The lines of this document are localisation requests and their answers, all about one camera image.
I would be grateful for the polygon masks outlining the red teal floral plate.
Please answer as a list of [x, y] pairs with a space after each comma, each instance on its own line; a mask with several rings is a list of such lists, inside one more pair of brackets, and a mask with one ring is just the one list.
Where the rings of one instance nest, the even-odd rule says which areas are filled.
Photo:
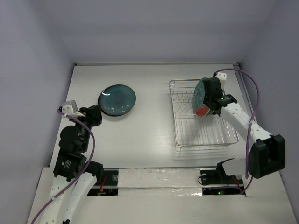
[[212, 114], [210, 108], [203, 103], [205, 97], [205, 89], [203, 84], [204, 79], [206, 78], [199, 80], [199, 82], [195, 86], [194, 94], [193, 94], [193, 103], [192, 103], [193, 110], [195, 114], [199, 117], [204, 117]]

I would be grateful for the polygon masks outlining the dark teal glazed plate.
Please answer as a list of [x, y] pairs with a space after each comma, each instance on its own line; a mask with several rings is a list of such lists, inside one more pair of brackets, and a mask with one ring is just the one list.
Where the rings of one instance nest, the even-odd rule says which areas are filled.
[[123, 84], [115, 84], [105, 88], [98, 98], [101, 111], [112, 117], [130, 112], [136, 103], [136, 94], [132, 88]]

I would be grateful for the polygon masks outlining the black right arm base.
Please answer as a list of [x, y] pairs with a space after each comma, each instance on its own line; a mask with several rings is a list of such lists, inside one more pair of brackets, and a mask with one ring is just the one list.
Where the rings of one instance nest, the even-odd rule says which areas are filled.
[[201, 169], [197, 182], [202, 186], [202, 195], [239, 195], [244, 191], [242, 177], [237, 179], [236, 175], [227, 175], [223, 164], [227, 159], [217, 163], [213, 169]]

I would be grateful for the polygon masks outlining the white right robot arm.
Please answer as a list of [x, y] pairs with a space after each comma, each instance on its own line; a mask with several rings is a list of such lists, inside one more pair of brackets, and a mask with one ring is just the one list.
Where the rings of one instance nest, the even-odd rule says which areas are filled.
[[203, 79], [203, 103], [237, 131], [246, 147], [241, 157], [229, 159], [215, 171], [216, 180], [226, 183], [232, 175], [250, 175], [259, 179], [284, 169], [284, 137], [271, 134], [253, 121], [232, 95], [223, 93], [222, 83], [218, 77]]

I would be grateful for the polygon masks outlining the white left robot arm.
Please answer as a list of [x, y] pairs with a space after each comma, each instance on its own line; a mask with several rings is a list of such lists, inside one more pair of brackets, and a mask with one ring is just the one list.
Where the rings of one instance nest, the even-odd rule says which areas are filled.
[[103, 165], [92, 161], [84, 153], [95, 137], [92, 127], [102, 123], [100, 105], [78, 108], [74, 100], [67, 101], [57, 112], [74, 125], [60, 133], [59, 152], [53, 169], [53, 181], [47, 203], [33, 217], [31, 223], [72, 224], [88, 192], [103, 180]]

